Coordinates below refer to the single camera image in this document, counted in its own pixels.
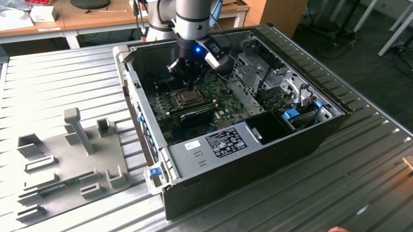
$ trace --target motherboard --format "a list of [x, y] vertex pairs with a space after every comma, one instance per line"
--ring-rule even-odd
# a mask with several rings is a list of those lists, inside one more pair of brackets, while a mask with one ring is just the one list
[[230, 84], [229, 77], [209, 73], [192, 91], [170, 88], [170, 91], [147, 96], [170, 145], [223, 129], [249, 117]]

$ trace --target cardboard box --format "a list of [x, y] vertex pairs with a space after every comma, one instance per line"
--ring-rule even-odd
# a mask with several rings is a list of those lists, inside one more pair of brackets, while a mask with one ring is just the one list
[[225, 0], [223, 5], [237, 2], [237, 0]]
[[55, 22], [57, 12], [53, 6], [33, 6], [31, 18], [33, 22]]

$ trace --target dark floor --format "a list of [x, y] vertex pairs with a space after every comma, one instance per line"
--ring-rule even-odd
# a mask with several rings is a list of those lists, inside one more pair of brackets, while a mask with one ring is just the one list
[[[319, 0], [310, 0], [310, 7], [319, 6]], [[352, 1], [348, 1], [337, 23], [340, 24], [346, 12], [349, 12]], [[360, 6], [349, 28], [354, 28], [365, 7]], [[365, 26], [357, 33], [358, 43], [353, 49], [338, 59], [330, 60], [315, 54], [315, 48], [329, 40], [314, 34], [310, 30], [298, 30], [294, 35], [294, 41], [325, 63], [325, 65], [346, 80], [350, 85], [382, 108], [396, 120], [413, 131], [413, 107], [410, 106], [413, 92], [413, 79], [406, 77], [393, 65], [393, 51], [389, 51], [384, 57], [377, 55], [384, 44], [392, 36], [389, 28], [394, 19], [373, 12]], [[406, 30], [401, 40], [412, 35]], [[394, 62], [397, 66], [408, 73], [409, 67], [401, 63], [398, 57]]]

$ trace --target green circuit board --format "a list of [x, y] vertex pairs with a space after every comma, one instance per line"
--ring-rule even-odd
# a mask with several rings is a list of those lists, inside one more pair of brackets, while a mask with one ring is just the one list
[[[214, 132], [249, 117], [243, 105], [229, 91], [227, 82], [215, 74], [207, 74], [191, 92], [178, 89], [147, 97], [170, 145]], [[179, 116], [202, 109], [213, 109], [211, 121], [188, 129], [179, 128]]]

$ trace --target white label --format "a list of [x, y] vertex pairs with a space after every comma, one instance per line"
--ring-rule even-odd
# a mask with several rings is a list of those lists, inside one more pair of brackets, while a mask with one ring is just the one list
[[52, 30], [62, 30], [62, 28], [44, 28], [39, 29], [37, 31], [52, 31]]
[[198, 140], [195, 140], [195, 141], [187, 143], [187, 144], [186, 144], [187, 151], [190, 151], [191, 149], [194, 149], [194, 148], [197, 148], [197, 147], [199, 147], [199, 146], [201, 146], [201, 143], [199, 143]]

